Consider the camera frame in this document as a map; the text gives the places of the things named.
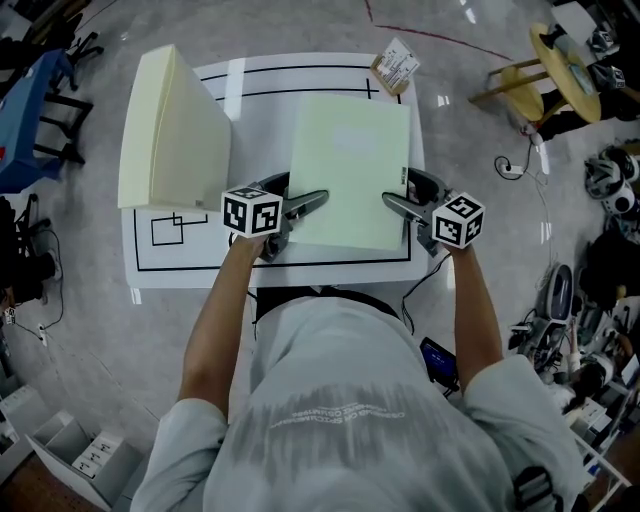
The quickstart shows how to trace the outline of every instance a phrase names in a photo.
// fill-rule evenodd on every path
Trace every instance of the round wooden table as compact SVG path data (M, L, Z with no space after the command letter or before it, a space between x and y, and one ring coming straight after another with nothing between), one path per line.
M565 57L560 50L554 48L550 50L547 46L540 40L540 34L546 34L548 31L547 25L543 23L534 23L529 31L529 35L531 37L531 44L538 56L537 59L528 60L525 62L520 62L517 64L512 64L511 66L506 66L504 68L496 69L489 73L489 75L495 75L501 73L503 70L507 68L525 68L529 66L535 66L541 64L545 71L541 73L537 73L535 75L529 75L518 80L505 83L500 87L496 87L487 92L483 92L472 98L469 98L471 103L476 103L482 99L488 98L490 96L494 96L496 94L510 91L517 87L522 87L527 84L531 84L532 82L537 82L538 80L544 80L545 78L551 78L553 82L556 84L556 87L562 94L562 100L554 105L538 122L538 125L541 125L546 120L548 120L553 114L555 114L560 108L569 104L575 110L575 112L582 117L585 121L589 123L595 123L600 120L601 116L601 107L600 107L600 98L598 96L598 92L596 91L593 82L591 81L591 76L589 75L586 66L575 53L570 53L569 57ZM582 68L585 73L586 78L591 82L591 86L593 87L593 92L591 94L587 94L584 92L576 78L573 76L573 73L569 69L569 64L576 64Z

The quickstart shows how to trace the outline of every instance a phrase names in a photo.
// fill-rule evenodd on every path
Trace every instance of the wooden leg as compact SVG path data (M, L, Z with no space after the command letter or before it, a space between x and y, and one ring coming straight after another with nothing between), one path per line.
M536 123L536 125L538 126L538 128L540 128L544 123L546 123L549 118L554 115L558 110L560 110L562 107L564 107L567 104L567 100L565 100L564 98L562 98L558 103L556 103L553 107L551 107L549 109L549 112L547 112L542 119L540 119L540 121L538 121Z
M505 67L500 68L500 69L495 69L494 71L491 71L489 73L489 76L497 75L503 69L507 69L507 68L528 68L529 66L535 66L536 64L540 64L540 59L525 60L524 62L518 62L517 64L511 64L510 66L505 66Z
M509 91L511 89L515 89L516 87L520 87L521 85L530 84L531 82L537 82L538 80L544 80L545 78L548 78L548 77L549 77L549 75L547 74L547 72L543 71L542 73L538 73L536 75L528 76L527 78L523 78L522 80L516 80L515 82L510 82L508 84L501 85L500 87L496 87L495 89L491 89L490 91L483 92L481 94L477 94L476 96L473 96L473 97L469 98L469 101L471 103L476 103L476 102L478 102L480 100L483 100L483 99L488 98L490 96L494 96L494 95L499 94L501 92Z

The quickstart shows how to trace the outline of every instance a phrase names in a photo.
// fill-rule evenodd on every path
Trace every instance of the shirt sleeve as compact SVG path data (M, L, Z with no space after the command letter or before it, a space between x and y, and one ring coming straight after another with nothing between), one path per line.
M467 414L496 443L515 479L529 466L545 468L554 493L571 510L584 470L576 442L549 392L522 355L476 375L464 395Z
M163 416L147 473L131 510L180 510L190 494L201 493L227 431L224 415L197 398L181 400Z

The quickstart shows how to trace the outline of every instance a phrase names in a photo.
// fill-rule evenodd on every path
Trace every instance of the gray floor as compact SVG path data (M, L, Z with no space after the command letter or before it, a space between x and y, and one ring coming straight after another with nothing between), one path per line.
M549 4L369 3L371 17L364 0L120 1L83 28L83 33L99 31L106 47L103 56L82 68L75 94L95 104L80 140L87 164L70 165L60 182L41 181L34 187L41 197L40 216L52 219L62 244L64 318L50 329L48 347L17 328L5 329L19 376L53 408L66 408L89 431L109 428L148 448L158 418L175 400L185 342L206 296L204 290L142 290L142 303L134 305L124 278L116 208L122 130L139 57L160 45L175 43L190 64L200 66L274 53L375 53L401 35L422 61L416 88L428 169L487 206L486 231L476 249L505 340L508 326L533 305L550 260L572 264L585 241L597 236L603 212L584 192L584 158L606 143L640 135L638 124L608 121L557 137L546 145L548 177L537 175L541 156L534 151L530 172L541 183L548 180L539 185L541 197L530 176L508 183L493 170L499 154L522 165L528 144L509 124L504 101L482 109L466 101L485 87L488 70L508 63L483 50L516 61L533 57L528 27L549 20ZM107 4L94 2L91 12ZM376 25L415 29L480 49ZM428 335L452 346L451 270L445 263L409 300L416 339ZM399 309L410 284L358 289ZM47 306L21 307L18 320L35 328L55 319L57 293L50 287ZM252 332L246 335L243 354L248 355Z

